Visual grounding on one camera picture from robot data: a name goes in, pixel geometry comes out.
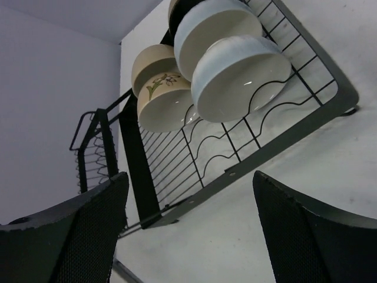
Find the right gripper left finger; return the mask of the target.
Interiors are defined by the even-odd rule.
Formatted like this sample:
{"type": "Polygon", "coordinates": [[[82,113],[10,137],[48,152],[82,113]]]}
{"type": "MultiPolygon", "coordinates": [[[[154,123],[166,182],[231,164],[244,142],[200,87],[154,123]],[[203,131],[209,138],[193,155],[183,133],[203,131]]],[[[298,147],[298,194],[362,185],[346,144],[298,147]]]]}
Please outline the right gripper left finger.
{"type": "Polygon", "coordinates": [[[109,282],[129,177],[1,225],[1,282],[109,282]]]}

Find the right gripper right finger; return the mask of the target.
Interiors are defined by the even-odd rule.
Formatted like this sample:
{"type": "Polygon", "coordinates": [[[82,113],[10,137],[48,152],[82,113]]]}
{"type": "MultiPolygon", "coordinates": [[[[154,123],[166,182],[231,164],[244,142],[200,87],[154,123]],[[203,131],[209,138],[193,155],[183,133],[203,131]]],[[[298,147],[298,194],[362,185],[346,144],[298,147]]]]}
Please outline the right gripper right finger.
{"type": "Polygon", "coordinates": [[[253,191],[276,282],[376,282],[376,219],[256,171],[253,191]]]}

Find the beige bowl with flower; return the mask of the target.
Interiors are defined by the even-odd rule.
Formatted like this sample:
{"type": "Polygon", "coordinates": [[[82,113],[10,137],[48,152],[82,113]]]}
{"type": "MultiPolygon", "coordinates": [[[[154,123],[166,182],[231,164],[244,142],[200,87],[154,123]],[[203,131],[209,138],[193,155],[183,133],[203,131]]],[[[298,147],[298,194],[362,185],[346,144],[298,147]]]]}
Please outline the beige bowl with flower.
{"type": "Polygon", "coordinates": [[[199,118],[191,95],[191,82],[180,73],[159,73],[142,86],[137,101],[139,125],[149,132],[180,130],[199,118]]]}

